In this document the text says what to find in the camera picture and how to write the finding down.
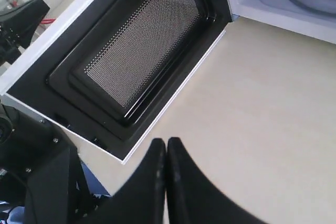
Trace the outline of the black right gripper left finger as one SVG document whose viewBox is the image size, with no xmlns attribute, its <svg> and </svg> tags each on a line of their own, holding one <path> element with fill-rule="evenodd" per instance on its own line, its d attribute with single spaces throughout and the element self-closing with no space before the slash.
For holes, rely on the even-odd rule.
<svg viewBox="0 0 336 224">
<path fill-rule="evenodd" d="M 152 140 L 125 184 L 79 223 L 162 223 L 165 204 L 166 146 Z"/>
</svg>

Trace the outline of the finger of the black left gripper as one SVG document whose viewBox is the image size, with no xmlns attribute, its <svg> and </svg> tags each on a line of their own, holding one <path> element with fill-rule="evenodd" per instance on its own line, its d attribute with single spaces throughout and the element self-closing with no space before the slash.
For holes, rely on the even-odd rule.
<svg viewBox="0 0 336 224">
<path fill-rule="evenodd" d="M 22 5 L 1 11 L 1 43 L 28 47 L 49 10 L 44 0 L 29 0 Z"/>
</svg>

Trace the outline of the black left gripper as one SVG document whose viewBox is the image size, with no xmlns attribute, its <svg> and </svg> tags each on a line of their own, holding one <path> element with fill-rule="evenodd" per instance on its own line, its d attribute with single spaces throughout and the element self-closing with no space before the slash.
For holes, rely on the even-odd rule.
<svg viewBox="0 0 336 224">
<path fill-rule="evenodd" d="M 76 223 L 91 211 L 91 193 L 77 148 L 52 125 L 53 139 L 27 180 L 24 223 Z"/>
</svg>

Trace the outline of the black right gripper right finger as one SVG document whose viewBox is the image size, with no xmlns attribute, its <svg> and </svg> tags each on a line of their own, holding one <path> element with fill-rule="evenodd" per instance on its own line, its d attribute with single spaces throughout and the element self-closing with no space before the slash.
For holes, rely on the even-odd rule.
<svg viewBox="0 0 336 224">
<path fill-rule="evenodd" d="M 167 142 L 166 195 L 170 223 L 264 223 L 224 195 L 178 137 Z"/>
</svg>

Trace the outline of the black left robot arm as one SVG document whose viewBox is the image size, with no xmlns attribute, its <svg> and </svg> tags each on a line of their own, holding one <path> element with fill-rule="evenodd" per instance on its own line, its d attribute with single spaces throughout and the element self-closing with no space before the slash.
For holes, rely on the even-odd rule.
<svg viewBox="0 0 336 224">
<path fill-rule="evenodd" d="M 75 223 L 95 205 L 68 136 L 1 105 L 1 223 L 17 207 L 24 223 Z"/>
</svg>

